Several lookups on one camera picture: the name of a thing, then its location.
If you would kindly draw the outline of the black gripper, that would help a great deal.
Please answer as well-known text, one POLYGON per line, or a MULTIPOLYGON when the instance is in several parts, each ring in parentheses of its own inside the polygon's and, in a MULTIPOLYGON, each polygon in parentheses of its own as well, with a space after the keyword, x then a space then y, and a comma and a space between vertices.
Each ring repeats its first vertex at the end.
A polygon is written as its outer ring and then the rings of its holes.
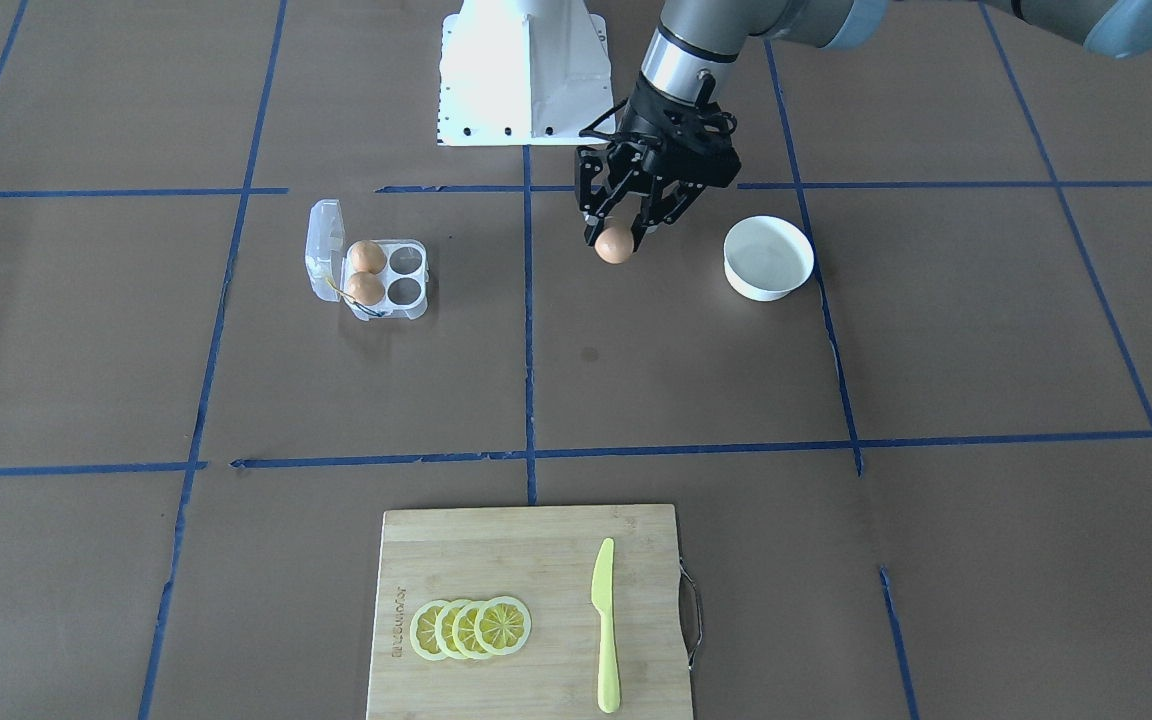
POLYGON ((736 179, 736 118, 713 99, 717 77, 696 79, 698 96, 685 103, 641 76, 631 94, 579 129, 579 138, 605 143, 576 150, 576 199, 586 245, 594 245, 628 195, 641 195, 630 223, 636 252, 658 225, 676 223, 707 187, 723 188, 736 179))

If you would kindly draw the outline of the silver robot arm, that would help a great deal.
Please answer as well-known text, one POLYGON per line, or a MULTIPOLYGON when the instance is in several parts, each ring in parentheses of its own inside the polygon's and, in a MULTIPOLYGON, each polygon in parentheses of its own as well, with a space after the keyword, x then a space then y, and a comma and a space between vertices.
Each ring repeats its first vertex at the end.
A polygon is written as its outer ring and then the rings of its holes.
POLYGON ((884 1, 668 1, 660 10, 634 90, 598 120, 575 152, 576 202, 586 245, 612 229, 626 197, 641 200, 628 223, 636 251, 659 225, 676 223, 708 188, 732 185, 741 168, 736 118, 718 103, 750 38, 818 50, 851 50, 881 26, 884 1))

